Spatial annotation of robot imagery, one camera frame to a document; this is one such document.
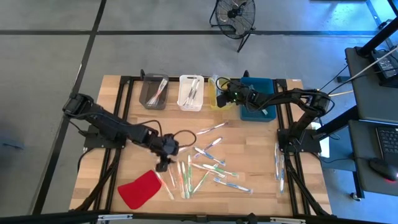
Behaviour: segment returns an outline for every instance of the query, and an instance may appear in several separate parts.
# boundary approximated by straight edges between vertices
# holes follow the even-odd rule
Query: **fan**
[[[214,13],[217,25],[211,23]],[[218,26],[221,32],[229,38],[242,39],[238,48],[238,52],[240,52],[255,29],[253,27],[255,16],[254,0],[217,0],[209,23],[212,27]]]

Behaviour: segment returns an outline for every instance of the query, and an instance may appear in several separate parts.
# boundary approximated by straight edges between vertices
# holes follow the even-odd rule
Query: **plastic container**
[[[225,79],[219,79],[219,86],[221,86],[222,84],[224,84],[226,82]],[[227,103],[225,106],[223,106],[222,108],[219,108],[217,106],[217,98],[216,98],[216,84],[215,81],[212,78],[209,78],[208,81],[208,91],[209,91],[209,99],[210,99],[210,108],[212,110],[228,110],[230,109],[233,104],[232,103]]]
[[[192,89],[194,80],[198,80],[198,88],[195,97],[188,100],[189,93]],[[180,76],[180,89],[178,91],[178,101],[182,111],[200,111],[203,105],[203,89],[205,79],[200,75],[182,75]]]
[[[274,84],[269,78],[242,77],[241,83],[245,85],[253,85],[254,89],[259,93],[274,94]],[[262,122],[270,122],[274,120],[276,118],[276,106],[268,106],[266,110],[268,112],[267,115],[262,111],[248,112],[246,107],[241,105],[241,120]]]
[[[159,85],[163,79],[167,80],[166,86],[159,95],[159,100],[156,104],[148,104],[149,100],[156,95]],[[142,84],[141,94],[139,95],[139,102],[150,110],[163,110],[166,107],[167,94],[169,93],[169,77],[162,74],[148,73],[144,76],[144,83]]]

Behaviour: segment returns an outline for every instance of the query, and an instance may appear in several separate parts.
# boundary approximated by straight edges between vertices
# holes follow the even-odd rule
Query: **teal bin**
[[[242,77],[241,83],[245,85],[253,85],[253,88],[259,92],[264,94],[274,94],[274,84],[269,78],[250,78],[250,77]],[[241,120],[243,121],[262,121],[262,122],[270,122],[276,118],[276,106],[268,106],[266,108],[267,115],[265,115],[262,111],[256,112],[248,112],[246,107],[240,106],[241,111]]]

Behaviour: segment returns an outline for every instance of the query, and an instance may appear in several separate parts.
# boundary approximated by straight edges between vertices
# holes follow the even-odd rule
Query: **keyboard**
[[[398,166],[398,128],[377,127],[376,132],[383,159]]]

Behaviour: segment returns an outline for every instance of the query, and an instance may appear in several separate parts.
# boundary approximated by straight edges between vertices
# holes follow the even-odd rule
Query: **white bin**
[[[196,95],[192,102],[186,104],[185,101],[189,96],[194,80],[198,80],[198,88]],[[180,76],[180,89],[178,91],[178,101],[182,111],[200,111],[203,105],[203,89],[205,86],[205,79],[201,75],[182,75]]]

